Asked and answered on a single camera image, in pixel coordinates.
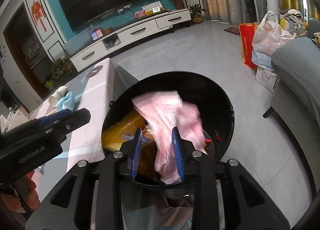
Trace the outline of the left hand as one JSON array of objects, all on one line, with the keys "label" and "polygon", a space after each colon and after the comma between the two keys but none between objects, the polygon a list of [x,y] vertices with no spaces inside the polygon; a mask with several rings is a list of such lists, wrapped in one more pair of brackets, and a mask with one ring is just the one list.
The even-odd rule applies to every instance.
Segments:
[{"label": "left hand", "polygon": [[36,191],[36,183],[31,179],[33,172],[25,175],[24,179],[19,179],[18,189],[15,186],[1,189],[1,198],[6,207],[11,212],[21,212],[23,210],[22,201],[32,211],[41,204]]}]

